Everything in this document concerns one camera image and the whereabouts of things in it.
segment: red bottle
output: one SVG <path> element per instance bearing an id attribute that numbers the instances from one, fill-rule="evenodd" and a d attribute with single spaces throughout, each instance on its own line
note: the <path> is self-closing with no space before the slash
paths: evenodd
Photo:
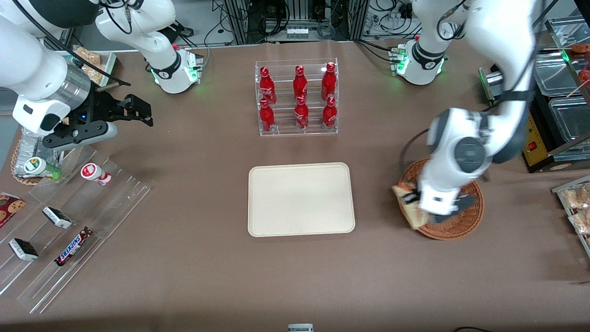
<path id="1" fill-rule="evenodd" d="M 271 104 L 277 103 L 277 92 L 274 90 L 274 81 L 268 73 L 267 67 L 260 69 L 260 92 L 262 97 L 268 99 Z"/>
<path id="2" fill-rule="evenodd" d="M 295 126 L 297 129 L 307 129 L 309 124 L 309 108 L 305 105 L 307 98 L 303 95 L 297 96 L 295 106 Z"/>
<path id="3" fill-rule="evenodd" d="M 268 99 L 262 98 L 260 100 L 260 121 L 262 121 L 264 131 L 273 132 L 277 129 L 277 125 L 274 123 L 273 109 L 268 104 Z"/>
<path id="4" fill-rule="evenodd" d="M 326 65 L 326 72 L 322 78 L 322 100 L 326 100 L 329 96 L 334 96 L 336 90 L 336 64 L 334 62 L 328 62 Z"/>
<path id="5" fill-rule="evenodd" d="M 293 80 L 293 93 L 295 101 L 298 96 L 307 97 L 307 78 L 303 73 L 303 66 L 299 65 L 295 67 L 295 79 Z"/>
<path id="6" fill-rule="evenodd" d="M 334 97 L 328 97 L 326 103 L 327 105 L 324 107 L 324 113 L 322 115 L 322 127 L 330 131 L 336 126 L 338 110 L 336 109 L 336 99 Z"/>

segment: wicker basket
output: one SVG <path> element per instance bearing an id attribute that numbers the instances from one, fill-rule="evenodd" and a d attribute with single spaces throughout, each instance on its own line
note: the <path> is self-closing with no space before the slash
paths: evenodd
<path id="1" fill-rule="evenodd" d="M 406 169 L 406 172 L 400 181 L 405 180 L 406 182 L 416 183 L 418 181 L 418 175 L 427 161 L 428 158 L 416 161 L 411 164 Z M 461 194 L 469 194 L 474 196 L 476 198 L 476 203 L 463 210 L 463 212 L 460 214 L 447 219 L 443 223 L 427 223 L 426 225 L 420 227 L 418 231 L 437 240 L 456 240 L 473 232 L 473 230 L 475 230 L 475 228 L 480 224 L 481 218 L 483 217 L 483 194 L 476 181 L 472 181 L 461 187 Z M 399 197 L 398 204 L 399 208 L 404 214 L 404 217 L 407 219 L 408 216 L 406 216 L 404 209 L 402 208 L 403 203 Z"/>

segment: snack package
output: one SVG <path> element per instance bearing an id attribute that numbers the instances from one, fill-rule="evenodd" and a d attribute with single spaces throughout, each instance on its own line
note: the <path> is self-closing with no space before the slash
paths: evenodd
<path id="1" fill-rule="evenodd" d="M 76 52 L 76 54 L 78 54 L 79 56 L 84 58 L 89 63 L 104 70 L 104 65 L 102 65 L 100 63 L 100 54 L 96 54 L 94 52 L 88 51 L 84 47 L 77 46 L 77 45 L 74 46 L 74 51 Z M 94 70 L 88 66 L 82 66 L 82 70 L 84 70 L 86 75 L 88 75 L 88 77 L 90 77 L 92 82 L 95 82 L 96 84 L 100 84 L 100 81 L 103 79 L 103 75 L 101 73 L 97 72 L 96 70 Z"/>
<path id="2" fill-rule="evenodd" d="M 581 201 L 579 196 L 581 196 L 582 194 L 580 193 L 579 195 L 578 191 L 578 188 L 572 188 L 564 189 L 560 191 L 560 193 L 563 197 L 563 200 L 565 201 L 565 205 L 570 209 L 587 209 L 590 203 L 585 203 Z"/>
<path id="3" fill-rule="evenodd" d="M 568 219 L 572 222 L 576 231 L 581 235 L 590 235 L 588 232 L 588 214 L 585 210 L 574 214 Z"/>
<path id="4" fill-rule="evenodd" d="M 25 201 L 0 191 L 0 228 L 4 226 L 22 207 Z"/>

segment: snickers bar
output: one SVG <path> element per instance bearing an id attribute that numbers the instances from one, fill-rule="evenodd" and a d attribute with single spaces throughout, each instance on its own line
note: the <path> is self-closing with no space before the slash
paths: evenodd
<path id="1" fill-rule="evenodd" d="M 94 233 L 94 232 L 85 226 L 84 229 L 82 231 L 80 231 L 80 233 L 78 235 L 76 235 L 74 240 L 72 240 L 72 242 L 70 242 L 70 244 L 67 246 L 67 248 L 64 250 L 64 252 L 62 252 L 61 255 L 57 259 L 55 259 L 55 262 L 57 263 L 57 265 L 64 266 L 64 264 L 70 258 L 72 258 L 72 256 L 74 256 L 74 254 L 80 249 L 80 247 L 82 247 L 84 242 L 86 242 L 86 239 L 88 239 L 88 237 L 90 237 L 90 235 L 92 235 L 92 233 Z"/>

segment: tabletop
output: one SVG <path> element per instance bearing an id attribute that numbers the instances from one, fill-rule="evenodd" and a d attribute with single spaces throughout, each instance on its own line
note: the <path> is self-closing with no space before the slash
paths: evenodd
<path id="1" fill-rule="evenodd" d="M 550 192 L 587 172 L 528 174 L 520 156 L 493 165 L 483 221 L 457 241 L 412 231 L 399 211 L 405 143 L 446 108 L 485 107 L 477 69 L 488 61 L 463 40 L 447 54 L 434 82 L 413 86 L 352 42 L 216 48 L 200 85 L 167 95 L 139 53 L 119 53 L 133 85 L 112 94 L 149 102 L 155 125 L 118 122 L 94 147 L 152 190 L 45 312 L 27 313 L 9 288 L 0 330 L 589 330 L 589 261 Z M 261 138 L 254 63 L 326 57 L 339 63 L 339 133 Z M 427 155 L 421 138 L 407 160 Z M 318 162 L 349 166 L 356 228 L 250 236 L 249 170 Z M 30 189 L 7 165 L 0 179 L 2 191 Z"/>

